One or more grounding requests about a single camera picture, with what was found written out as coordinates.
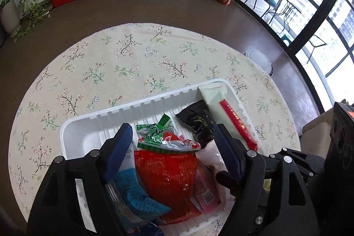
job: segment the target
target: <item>qr code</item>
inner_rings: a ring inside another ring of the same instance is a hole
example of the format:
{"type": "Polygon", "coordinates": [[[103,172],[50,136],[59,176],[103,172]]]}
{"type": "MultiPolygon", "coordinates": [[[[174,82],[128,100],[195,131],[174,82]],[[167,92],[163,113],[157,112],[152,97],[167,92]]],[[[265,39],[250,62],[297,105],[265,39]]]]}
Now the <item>qr code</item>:
{"type": "Polygon", "coordinates": [[[203,197],[206,205],[209,205],[209,203],[214,200],[214,195],[210,192],[209,189],[202,193],[201,196],[203,197]]]}

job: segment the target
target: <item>small flower pot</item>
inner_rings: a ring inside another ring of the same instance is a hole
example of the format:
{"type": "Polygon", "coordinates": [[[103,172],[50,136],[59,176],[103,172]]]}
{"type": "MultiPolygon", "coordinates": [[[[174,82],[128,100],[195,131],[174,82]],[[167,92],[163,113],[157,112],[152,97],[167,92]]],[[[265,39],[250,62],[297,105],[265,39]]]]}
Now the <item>small flower pot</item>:
{"type": "Polygon", "coordinates": [[[17,13],[15,1],[8,2],[0,11],[1,23],[5,31],[12,37],[16,34],[16,30],[21,27],[20,18],[17,13]]]}

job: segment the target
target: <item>green snack wrapper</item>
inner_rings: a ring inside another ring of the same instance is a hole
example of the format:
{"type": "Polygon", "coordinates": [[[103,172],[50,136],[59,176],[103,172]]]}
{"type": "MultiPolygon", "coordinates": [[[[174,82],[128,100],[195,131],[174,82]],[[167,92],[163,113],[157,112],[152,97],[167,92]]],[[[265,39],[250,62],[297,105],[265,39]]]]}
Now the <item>green snack wrapper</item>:
{"type": "Polygon", "coordinates": [[[139,124],[136,126],[137,131],[144,135],[144,141],[155,145],[161,145],[163,134],[167,131],[175,132],[171,118],[164,114],[158,124],[139,124]]]}

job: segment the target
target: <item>black snack bag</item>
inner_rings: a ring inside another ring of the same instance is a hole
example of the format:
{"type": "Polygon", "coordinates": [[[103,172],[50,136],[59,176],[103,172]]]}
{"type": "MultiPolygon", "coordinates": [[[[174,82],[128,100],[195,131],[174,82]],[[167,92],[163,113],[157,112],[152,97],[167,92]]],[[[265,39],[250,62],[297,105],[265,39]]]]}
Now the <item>black snack bag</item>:
{"type": "Polygon", "coordinates": [[[195,140],[203,149],[214,139],[216,125],[204,100],[199,100],[183,109],[176,117],[192,129],[195,140]]]}

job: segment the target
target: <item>beige sofa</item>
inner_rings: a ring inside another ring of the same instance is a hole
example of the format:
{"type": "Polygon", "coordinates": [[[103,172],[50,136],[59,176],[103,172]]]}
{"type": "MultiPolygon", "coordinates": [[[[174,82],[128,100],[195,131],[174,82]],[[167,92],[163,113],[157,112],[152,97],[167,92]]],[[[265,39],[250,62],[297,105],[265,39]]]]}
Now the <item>beige sofa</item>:
{"type": "Polygon", "coordinates": [[[333,108],[310,121],[302,128],[303,134],[300,138],[302,152],[318,155],[326,159],[331,143],[330,132],[332,120],[333,108]]]}

